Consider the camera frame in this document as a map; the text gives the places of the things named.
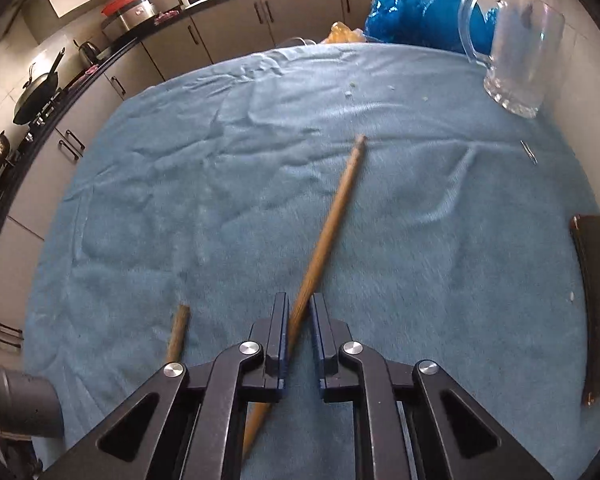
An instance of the wooden rod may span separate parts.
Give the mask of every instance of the wooden rod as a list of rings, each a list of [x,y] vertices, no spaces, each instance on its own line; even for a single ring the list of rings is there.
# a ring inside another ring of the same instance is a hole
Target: wooden rod
[[[176,311],[175,316],[173,316],[171,338],[169,339],[169,346],[167,347],[167,357],[164,359],[166,363],[175,363],[180,360],[188,322],[189,305],[181,303]]]
[[[356,137],[353,149],[349,155],[349,160],[347,161],[347,167],[340,177],[338,190],[333,197],[331,208],[329,209],[327,218],[322,226],[318,242],[315,245],[314,254],[311,256],[311,261],[309,262],[309,266],[306,268],[304,278],[302,279],[300,291],[298,292],[298,296],[296,297],[296,301],[289,316],[288,330],[286,332],[289,358],[291,358],[296,342],[298,341],[298,336],[300,335],[300,330],[302,328],[302,320],[306,314],[309,298],[320,283],[324,266],[327,263],[333,241],[338,233],[338,228],[340,227],[342,217],[347,208],[347,202],[355,182],[356,173],[360,166],[360,162],[362,161],[365,142],[366,137],[364,135],[358,135]],[[254,404],[244,430],[244,443],[242,444],[243,460],[249,454],[251,446],[258,434],[258,430],[264,422],[269,409],[270,404],[263,404],[260,402]]]

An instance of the silver screw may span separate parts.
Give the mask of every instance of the silver screw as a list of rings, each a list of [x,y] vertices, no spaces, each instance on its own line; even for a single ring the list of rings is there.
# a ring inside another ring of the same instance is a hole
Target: silver screw
[[[433,361],[421,361],[418,365],[418,370],[425,375],[433,375],[438,373],[440,367]]]
[[[364,347],[357,341],[349,341],[342,345],[342,349],[344,350],[345,354],[349,355],[357,355],[362,352],[363,348]]]
[[[184,366],[180,363],[169,363],[162,369],[167,377],[177,377],[184,371]]]
[[[240,345],[240,353],[245,355],[253,355],[260,350],[260,345],[255,341],[245,341]]]

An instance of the black kettle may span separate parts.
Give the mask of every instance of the black kettle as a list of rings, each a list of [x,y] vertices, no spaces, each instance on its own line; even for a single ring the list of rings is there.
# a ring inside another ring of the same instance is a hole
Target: black kettle
[[[78,42],[74,40],[74,45],[78,47],[80,53],[80,62],[85,68],[89,68],[91,65],[98,63],[98,54],[100,49],[95,46],[91,41],[85,41],[83,44],[78,45]]]

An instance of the stick tip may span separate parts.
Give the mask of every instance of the stick tip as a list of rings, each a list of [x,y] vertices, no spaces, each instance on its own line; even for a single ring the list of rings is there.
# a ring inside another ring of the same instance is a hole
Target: stick tip
[[[366,135],[359,134],[358,136],[356,136],[356,140],[355,140],[353,146],[354,146],[354,148],[361,150],[362,148],[365,147],[365,143],[366,143]]]

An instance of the clear glass pitcher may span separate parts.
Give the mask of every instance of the clear glass pitcher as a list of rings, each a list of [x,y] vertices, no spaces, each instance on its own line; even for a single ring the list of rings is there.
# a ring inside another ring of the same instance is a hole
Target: clear glass pitcher
[[[495,0],[498,6],[491,55],[476,52],[469,20],[478,0],[462,0],[458,31],[469,62],[487,67],[484,89],[501,106],[533,118],[552,81],[564,16],[540,0]]]

